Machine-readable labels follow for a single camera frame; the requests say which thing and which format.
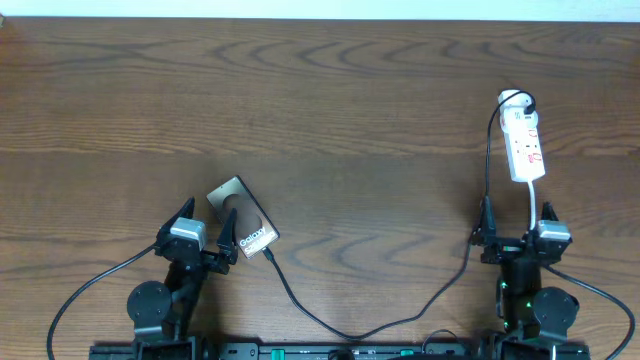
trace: power strip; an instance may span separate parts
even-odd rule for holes
[[[518,90],[505,90],[498,97],[501,103]],[[500,127],[504,132],[509,159],[511,180],[531,182],[545,174],[542,149],[538,138],[538,113],[525,114],[525,108],[533,99],[527,94],[518,94],[500,107]]]

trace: white wall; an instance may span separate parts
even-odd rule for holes
[[[640,0],[1,0],[6,16],[640,22]]]

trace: wooden table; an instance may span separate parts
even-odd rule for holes
[[[151,244],[189,197],[240,174],[281,239],[301,301],[360,333],[415,314],[460,267],[483,191],[486,125],[504,88],[536,95],[551,200],[573,231],[557,267],[640,310],[640,25],[9,18],[0,30],[1,359],[42,359],[49,324],[86,280]],[[526,186],[493,132],[501,232],[519,236]],[[501,328],[498,268],[479,262],[420,320],[371,341]],[[162,280],[148,255],[84,293],[58,359],[129,341],[129,292]],[[572,339],[602,359],[627,331],[581,303]],[[193,328],[265,342],[335,342],[264,259],[211,276]],[[640,357],[634,341],[621,358]]]

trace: black power cord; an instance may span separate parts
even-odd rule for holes
[[[489,125],[487,126],[487,158],[485,159],[485,167],[484,167],[484,181],[485,181],[485,190],[484,196],[489,196],[489,159],[491,155],[491,125],[493,124],[493,119],[496,117],[498,111],[500,111],[500,107],[504,105],[507,101],[511,100],[517,95],[525,94],[529,95],[531,98],[531,104],[527,105],[524,109],[525,114],[531,114],[536,110],[536,98],[533,97],[530,93],[524,90],[518,90],[515,93],[507,96],[504,100],[502,100],[498,106],[496,106],[495,110],[493,110],[493,114],[491,114],[491,118],[489,119]]]
[[[602,291],[600,289],[598,289],[597,287],[593,286],[593,285],[589,285],[587,283],[585,283],[584,281],[578,280],[572,276],[569,276],[561,271],[558,271],[554,268],[552,268],[549,265],[542,265],[542,267],[544,267],[545,269],[547,269],[547,271],[549,271],[550,273],[564,279],[567,280],[570,283],[576,284],[576,285],[580,285],[583,288],[594,292],[600,296],[602,296],[603,298],[613,302],[614,304],[618,305],[622,310],[624,310],[625,313],[627,313],[627,316],[629,317],[629,330],[627,330],[627,335],[624,337],[624,339],[622,340],[622,342],[620,343],[620,345],[618,345],[618,347],[609,355],[607,356],[607,360],[613,360],[615,359],[618,355],[620,355],[620,353],[622,352],[622,350],[624,350],[625,347],[627,347],[627,345],[629,344],[629,342],[631,341],[631,339],[633,338],[633,333],[636,331],[636,318],[633,316],[633,312],[631,312],[631,310],[629,309],[629,307],[627,307],[627,305],[625,305],[622,301],[618,300],[615,296],[606,293],[605,291]]]
[[[423,354],[426,354],[426,353],[427,353],[427,344],[429,344],[429,340],[431,340],[431,338],[432,338],[434,335],[441,334],[441,333],[447,333],[447,334],[452,335],[452,336],[453,336],[453,338],[456,340],[456,342],[457,342],[458,344],[460,344],[460,345],[465,349],[465,351],[468,351],[468,352],[469,352],[469,349],[467,348],[467,346],[466,346],[462,341],[460,341],[460,340],[458,339],[458,337],[456,336],[456,334],[454,334],[454,333],[453,333],[453,331],[451,331],[451,330],[447,330],[447,329],[440,329],[440,330],[436,330],[436,331],[432,332],[432,333],[431,333],[431,335],[427,336],[427,338],[426,338],[426,339],[424,339],[424,342],[422,343],[422,346],[420,347],[420,350],[422,350],[422,353],[423,353]]]
[[[458,270],[458,272],[456,273],[456,275],[454,275],[451,280],[449,280],[442,288],[440,288],[440,290],[438,290],[438,292],[433,295],[433,297],[431,298],[431,300],[429,300],[429,302],[427,302],[427,304],[422,308],[422,310],[420,310],[420,312],[412,317],[406,318],[406,319],[402,319],[402,320],[396,320],[393,322],[390,322],[388,324],[382,325],[380,327],[377,327],[369,332],[366,332],[364,334],[361,335],[348,335],[345,334],[339,330],[336,330],[335,328],[331,327],[330,325],[328,325],[327,323],[325,323],[324,321],[318,319],[315,315],[313,315],[312,313],[309,312],[309,310],[305,309],[304,306],[302,306],[302,304],[300,304],[300,302],[298,301],[298,299],[296,298],[296,295],[293,293],[293,290],[291,290],[291,287],[289,286],[289,283],[287,282],[287,279],[285,278],[284,274],[282,273],[282,270],[280,270],[280,266],[278,266],[278,263],[276,262],[276,258],[273,255],[273,253],[271,252],[271,250],[269,248],[264,250],[264,255],[267,257],[267,260],[269,260],[269,262],[271,262],[271,264],[273,264],[273,267],[276,269],[276,271],[278,272],[278,276],[280,277],[280,281],[282,281],[282,285],[284,286],[285,291],[287,292],[287,295],[289,295],[289,299],[291,299],[291,301],[293,302],[293,305],[295,305],[295,307],[298,308],[298,310],[300,310],[303,314],[305,314],[306,316],[308,316],[311,320],[315,321],[316,323],[318,323],[320,326],[324,327],[325,329],[329,330],[331,333],[345,339],[345,340],[349,340],[349,341],[359,341],[362,339],[366,339],[371,335],[377,334],[382,330],[388,329],[390,327],[393,326],[397,326],[397,325],[402,325],[402,324],[406,324],[412,321],[416,321],[418,319],[420,319],[422,317],[422,315],[424,315],[427,310],[429,309],[429,307],[431,306],[431,304],[433,304],[436,299],[438,299],[438,297],[440,295],[442,295],[442,293],[444,293],[447,289],[449,289],[451,287],[451,285],[453,285],[456,281],[458,281],[458,279],[460,279],[460,277],[462,276],[462,274],[464,274],[465,270],[467,269],[467,264],[469,262],[469,256],[471,254],[471,242],[468,241],[467,242],[467,250],[464,256],[464,260],[462,262],[462,267],[460,268],[460,270]]]
[[[49,356],[49,360],[55,360],[55,357],[53,356],[53,333],[56,331],[56,326],[58,326],[58,322],[60,321],[60,318],[62,317],[64,312],[67,311],[67,308],[69,307],[69,305],[71,305],[73,300],[75,300],[78,296],[80,296],[80,294],[82,294],[82,292],[87,290],[87,288],[89,288],[89,286],[97,283],[98,281],[100,281],[103,278],[113,274],[114,272],[126,267],[127,265],[131,264],[132,262],[140,259],[141,257],[145,256],[151,250],[153,250],[153,245],[149,246],[148,248],[146,248],[144,250],[142,250],[140,253],[138,253],[136,256],[132,257],[131,259],[129,259],[129,260],[127,260],[127,261],[125,261],[125,262],[123,262],[123,263],[121,263],[119,265],[116,265],[116,266],[112,267],[111,269],[103,272],[102,274],[94,277],[93,279],[87,281],[78,290],[76,290],[76,292],[73,293],[73,295],[71,295],[69,300],[67,300],[64,303],[64,305],[62,305],[62,307],[58,311],[58,314],[56,314],[56,317],[51,322],[51,326],[49,327],[49,334],[47,335],[47,355]]]

